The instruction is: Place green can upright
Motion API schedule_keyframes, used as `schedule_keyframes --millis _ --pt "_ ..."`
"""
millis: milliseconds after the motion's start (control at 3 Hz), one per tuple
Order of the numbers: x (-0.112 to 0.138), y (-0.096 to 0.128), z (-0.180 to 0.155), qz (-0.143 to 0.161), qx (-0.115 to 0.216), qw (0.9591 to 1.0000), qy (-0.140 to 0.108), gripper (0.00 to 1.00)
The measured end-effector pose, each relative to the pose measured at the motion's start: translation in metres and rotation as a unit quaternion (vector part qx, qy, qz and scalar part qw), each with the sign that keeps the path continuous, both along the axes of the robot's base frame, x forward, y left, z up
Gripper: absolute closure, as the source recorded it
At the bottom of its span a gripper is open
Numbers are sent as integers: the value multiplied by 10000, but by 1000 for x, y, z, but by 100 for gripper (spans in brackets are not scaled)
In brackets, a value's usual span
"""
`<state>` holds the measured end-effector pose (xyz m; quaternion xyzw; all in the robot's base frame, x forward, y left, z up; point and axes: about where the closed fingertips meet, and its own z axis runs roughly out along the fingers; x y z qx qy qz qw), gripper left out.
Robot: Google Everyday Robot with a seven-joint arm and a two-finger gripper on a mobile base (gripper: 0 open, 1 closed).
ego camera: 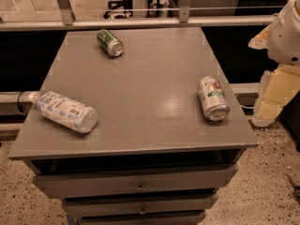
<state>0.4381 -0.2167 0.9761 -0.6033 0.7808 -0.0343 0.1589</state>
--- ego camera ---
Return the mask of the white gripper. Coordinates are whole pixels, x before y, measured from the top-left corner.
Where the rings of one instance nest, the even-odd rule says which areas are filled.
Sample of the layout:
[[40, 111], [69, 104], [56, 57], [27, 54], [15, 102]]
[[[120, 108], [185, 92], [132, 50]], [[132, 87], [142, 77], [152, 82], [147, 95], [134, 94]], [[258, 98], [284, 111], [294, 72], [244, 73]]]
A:
[[267, 49], [269, 58], [280, 63], [277, 69], [262, 75], [251, 117], [254, 126], [266, 128], [300, 91], [300, 0], [289, 0], [248, 46]]

